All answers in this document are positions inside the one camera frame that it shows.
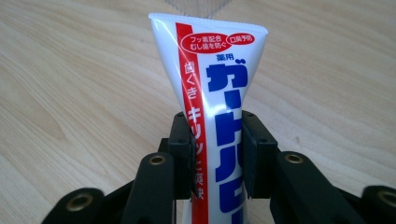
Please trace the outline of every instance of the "toothpaste tube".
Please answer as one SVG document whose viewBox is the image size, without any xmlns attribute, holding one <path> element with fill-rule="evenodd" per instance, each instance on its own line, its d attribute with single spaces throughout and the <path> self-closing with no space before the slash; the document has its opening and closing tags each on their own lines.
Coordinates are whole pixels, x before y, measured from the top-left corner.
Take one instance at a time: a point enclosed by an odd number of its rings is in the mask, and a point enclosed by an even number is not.
<svg viewBox="0 0 396 224">
<path fill-rule="evenodd" d="M 197 193 L 182 223 L 249 223 L 242 177 L 242 102 L 264 27 L 149 14 L 163 66 L 196 139 Z"/>
</svg>

